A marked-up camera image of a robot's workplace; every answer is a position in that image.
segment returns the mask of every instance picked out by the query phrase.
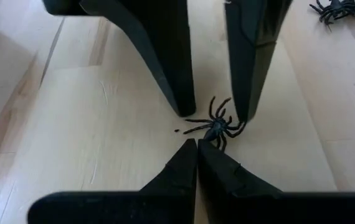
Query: spider body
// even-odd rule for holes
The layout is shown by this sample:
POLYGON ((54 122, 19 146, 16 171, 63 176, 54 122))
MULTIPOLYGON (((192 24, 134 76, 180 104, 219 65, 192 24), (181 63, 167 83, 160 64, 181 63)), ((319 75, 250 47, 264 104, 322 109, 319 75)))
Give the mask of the spider body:
POLYGON ((209 117, 210 119, 186 119, 188 122, 192 123, 207 123, 205 125, 190 129, 188 131, 185 131, 183 134, 189 134, 193 131, 201 130, 201 129, 206 129, 209 128, 209 130, 205 133, 204 139, 207 141, 217 141, 217 148, 220 148, 220 142, 223 142, 222 145, 222 152, 226 150, 226 145, 227 145, 227 140, 226 137, 224 136, 224 133, 228 135, 230 138, 235 138, 241 132, 244 130, 245 124, 243 123, 238 123, 236 126, 229 126, 229 124, 232 123, 232 117, 229 116, 229 120, 226 121, 223 116, 226 113, 226 109, 223 109, 223 107, 226 105, 227 102, 231 100, 231 98, 228 98, 223 101, 223 103, 218 107, 216 110, 215 116, 212 114, 212 104, 214 103, 215 97, 212 98, 211 103, 209 105, 209 117))
POLYGON ((333 22, 330 21, 331 18, 334 20, 342 19, 346 16, 355 15, 355 0, 330 0, 331 4, 324 7, 321 5, 320 0, 316 0, 319 8, 310 4, 310 7, 314 9, 318 14, 320 14, 320 22, 323 22, 328 26, 333 22))

